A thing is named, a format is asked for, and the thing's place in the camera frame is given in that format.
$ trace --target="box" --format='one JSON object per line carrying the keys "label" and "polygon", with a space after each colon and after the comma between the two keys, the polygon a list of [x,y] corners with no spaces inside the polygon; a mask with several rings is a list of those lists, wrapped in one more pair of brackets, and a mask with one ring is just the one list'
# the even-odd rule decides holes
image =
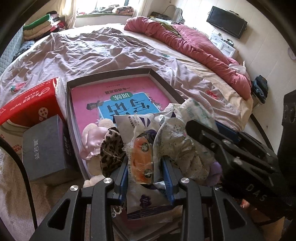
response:
{"label": "box", "polygon": [[67,125],[58,115],[24,132],[22,158],[30,182],[59,185],[81,177]]}
{"label": "box", "polygon": [[113,120],[114,115],[161,112],[169,103],[183,102],[176,90],[149,68],[109,71],[67,82],[67,121],[83,178],[92,177],[79,155],[82,131],[89,123]]}
{"label": "box", "polygon": [[60,78],[41,83],[0,109],[0,135],[21,154],[21,137],[30,127],[59,115],[66,122],[65,89]]}

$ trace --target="black tv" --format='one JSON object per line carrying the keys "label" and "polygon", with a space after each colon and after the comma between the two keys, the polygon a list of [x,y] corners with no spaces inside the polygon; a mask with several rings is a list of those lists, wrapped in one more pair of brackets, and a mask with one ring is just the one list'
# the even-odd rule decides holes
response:
{"label": "black tv", "polygon": [[207,22],[238,39],[247,29],[247,22],[243,18],[215,6],[212,7]]}

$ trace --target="curtain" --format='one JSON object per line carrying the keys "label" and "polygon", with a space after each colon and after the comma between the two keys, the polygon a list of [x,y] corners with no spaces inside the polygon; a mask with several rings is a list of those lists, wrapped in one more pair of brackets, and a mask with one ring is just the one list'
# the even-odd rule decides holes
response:
{"label": "curtain", "polygon": [[140,0],[137,7],[137,16],[147,17],[153,0]]}
{"label": "curtain", "polygon": [[57,12],[61,16],[65,16],[68,28],[73,28],[76,21],[77,0],[58,0]]}

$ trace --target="tissue box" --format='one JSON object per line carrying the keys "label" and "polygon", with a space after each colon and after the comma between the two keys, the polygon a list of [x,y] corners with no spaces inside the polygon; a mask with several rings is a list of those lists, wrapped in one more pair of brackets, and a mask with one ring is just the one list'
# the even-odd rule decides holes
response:
{"label": "tissue box", "polygon": [[59,185],[81,177],[68,127],[58,115],[24,132],[22,158],[30,182]]}
{"label": "tissue box", "polygon": [[23,133],[55,115],[66,122],[65,89],[60,78],[43,82],[3,106],[0,109],[0,135],[21,154],[19,140]]}

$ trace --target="red quilt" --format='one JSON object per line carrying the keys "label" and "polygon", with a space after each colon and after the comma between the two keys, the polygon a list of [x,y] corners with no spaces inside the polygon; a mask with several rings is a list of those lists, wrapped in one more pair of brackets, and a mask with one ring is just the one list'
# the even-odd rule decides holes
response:
{"label": "red quilt", "polygon": [[198,31],[188,30],[186,29],[188,27],[185,28],[184,25],[174,27],[177,31],[180,31],[179,33],[185,39],[181,39],[174,33],[166,30],[159,22],[142,16],[128,19],[124,30],[146,34],[167,44],[215,72],[243,99],[248,100],[251,97],[251,83],[248,82],[244,75],[238,74],[228,67],[230,63],[237,63],[234,59],[224,56],[206,36]]}

